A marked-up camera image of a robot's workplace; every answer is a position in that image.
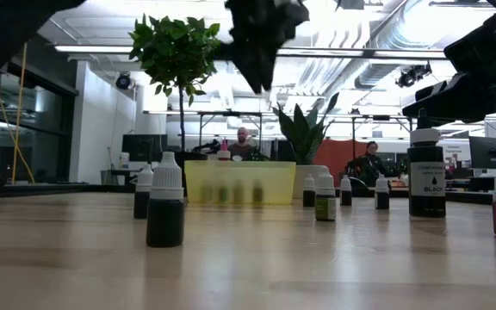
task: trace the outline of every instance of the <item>spotlight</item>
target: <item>spotlight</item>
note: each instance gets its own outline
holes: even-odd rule
[[[120,90],[130,90],[135,86],[135,81],[133,81],[129,75],[129,72],[121,72],[120,76],[116,79],[116,87]]]
[[[429,74],[431,74],[430,64],[413,65],[409,69],[403,70],[400,78],[395,83],[401,88],[411,87]]]

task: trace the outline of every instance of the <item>computer monitor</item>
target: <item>computer monitor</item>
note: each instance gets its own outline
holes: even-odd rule
[[[496,138],[469,137],[472,168],[496,169]]]
[[[124,134],[121,151],[129,153],[130,162],[147,162],[151,143],[151,161],[160,161],[168,146],[166,134]]]

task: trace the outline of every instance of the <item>ceiling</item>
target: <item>ceiling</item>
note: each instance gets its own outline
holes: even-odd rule
[[[232,38],[228,30],[233,25],[223,3],[224,0],[88,0],[79,8],[55,15],[39,33],[55,45],[131,46],[127,33],[133,31],[135,19],[145,13],[155,18],[193,16],[204,18],[207,24],[218,22],[221,25],[218,37],[229,41]],[[337,6],[334,0],[306,0],[304,4],[310,11],[311,21],[296,29],[296,38],[288,42],[287,47],[441,49],[494,13],[493,9],[439,8],[430,0],[365,0],[364,10],[338,11],[334,11]],[[405,6],[393,14],[401,4]],[[120,71],[133,71],[132,76],[139,84],[150,80],[126,55],[72,53],[70,57],[88,60],[92,69],[109,77],[115,77]],[[397,114],[400,107],[411,102],[415,90],[455,73],[448,61],[433,61],[433,75],[409,89],[395,85],[401,69],[425,63],[422,60],[279,58],[273,90],[263,97],[267,100],[278,94],[277,101],[289,109],[294,103],[310,109],[318,99],[328,99],[340,92],[335,113],[347,113],[355,106],[371,114],[377,111]],[[197,101],[210,102],[218,98],[236,103],[241,102],[239,98],[245,101],[254,97],[233,65],[219,63],[217,68],[218,74],[204,86],[208,96],[199,97]],[[366,83],[364,87],[357,84],[359,81]],[[170,102],[176,101],[172,95]]]

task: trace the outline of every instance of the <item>white label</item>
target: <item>white label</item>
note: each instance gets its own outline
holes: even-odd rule
[[[328,198],[328,220],[336,219],[336,209],[338,208],[336,202],[336,197]]]
[[[445,197],[445,165],[438,162],[411,163],[411,195]]]

